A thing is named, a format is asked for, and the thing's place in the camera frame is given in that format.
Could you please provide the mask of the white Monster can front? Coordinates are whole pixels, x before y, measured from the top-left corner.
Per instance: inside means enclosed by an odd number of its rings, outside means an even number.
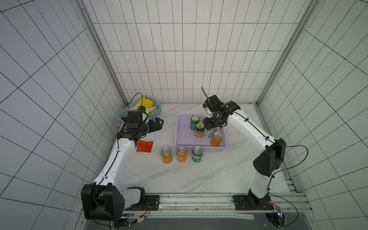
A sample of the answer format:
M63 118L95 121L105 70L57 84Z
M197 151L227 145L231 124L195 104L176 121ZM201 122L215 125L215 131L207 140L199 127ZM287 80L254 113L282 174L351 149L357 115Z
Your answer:
M214 128L213 129L206 129L204 130L204 137L206 138L211 138L214 132Z

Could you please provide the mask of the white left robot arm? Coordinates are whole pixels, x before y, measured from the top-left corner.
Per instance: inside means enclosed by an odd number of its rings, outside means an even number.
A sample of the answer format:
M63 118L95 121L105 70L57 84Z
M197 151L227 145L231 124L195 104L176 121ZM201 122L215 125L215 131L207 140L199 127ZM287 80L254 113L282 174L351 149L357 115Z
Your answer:
M160 118L149 120L145 111L129 111L124 124L116 135L110 156L100 174L91 184L85 184L80 192L84 216L88 220L117 223L128 208L144 209L147 206L142 187L123 188L118 182L127 157L136 152L138 142L148 133L163 128Z

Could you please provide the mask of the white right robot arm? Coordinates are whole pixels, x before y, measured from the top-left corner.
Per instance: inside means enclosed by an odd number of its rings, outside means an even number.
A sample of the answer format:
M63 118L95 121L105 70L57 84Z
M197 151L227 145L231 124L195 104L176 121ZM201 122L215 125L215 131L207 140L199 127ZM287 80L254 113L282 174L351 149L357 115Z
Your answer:
M269 197L271 180L283 163L286 143L283 139L276 140L255 124L233 101L221 102L216 96L205 101L203 108L208 115L204 119L206 129L214 129L230 124L238 129L258 151L253 161L256 170L255 179L248 196L249 203L258 206Z

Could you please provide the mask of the orange Schweppes can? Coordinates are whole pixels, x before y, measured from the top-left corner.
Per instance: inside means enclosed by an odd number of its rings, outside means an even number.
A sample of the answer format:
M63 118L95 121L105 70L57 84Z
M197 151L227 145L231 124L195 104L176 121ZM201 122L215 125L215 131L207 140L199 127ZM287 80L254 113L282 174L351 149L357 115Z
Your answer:
M212 135L211 145L213 147L218 147L222 142L222 133L221 131L214 131Z

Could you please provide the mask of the orange Fanta can front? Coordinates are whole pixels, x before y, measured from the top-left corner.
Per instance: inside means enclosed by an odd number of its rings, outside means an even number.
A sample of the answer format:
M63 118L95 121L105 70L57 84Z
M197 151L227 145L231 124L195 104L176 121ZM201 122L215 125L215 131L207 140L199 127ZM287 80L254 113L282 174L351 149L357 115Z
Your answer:
M176 158L180 163L184 163L187 160L187 149L184 146L179 146L176 150Z

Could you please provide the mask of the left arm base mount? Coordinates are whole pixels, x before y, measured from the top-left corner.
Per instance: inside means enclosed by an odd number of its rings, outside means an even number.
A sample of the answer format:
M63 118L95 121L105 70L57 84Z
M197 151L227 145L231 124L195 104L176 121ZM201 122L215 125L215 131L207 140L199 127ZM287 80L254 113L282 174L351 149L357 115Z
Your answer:
M124 198L124 210L139 211L139 210L158 210L160 196L146 194L143 187L128 187L121 192Z

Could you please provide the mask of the green Sprite can small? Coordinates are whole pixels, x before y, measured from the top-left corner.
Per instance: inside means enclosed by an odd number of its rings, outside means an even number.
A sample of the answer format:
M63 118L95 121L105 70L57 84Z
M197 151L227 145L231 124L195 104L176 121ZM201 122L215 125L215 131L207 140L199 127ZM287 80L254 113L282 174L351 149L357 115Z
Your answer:
M192 160L196 163L201 162L203 156L203 150L200 146L195 146L192 149Z

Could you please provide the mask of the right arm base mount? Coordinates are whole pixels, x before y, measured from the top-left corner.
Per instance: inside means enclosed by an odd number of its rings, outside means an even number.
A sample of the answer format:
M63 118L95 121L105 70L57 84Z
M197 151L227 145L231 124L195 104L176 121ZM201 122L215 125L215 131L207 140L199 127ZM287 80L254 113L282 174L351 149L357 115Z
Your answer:
M233 195L231 201L235 204L235 209L240 211L271 211L274 210L269 192L263 198L258 198L251 189L247 195Z

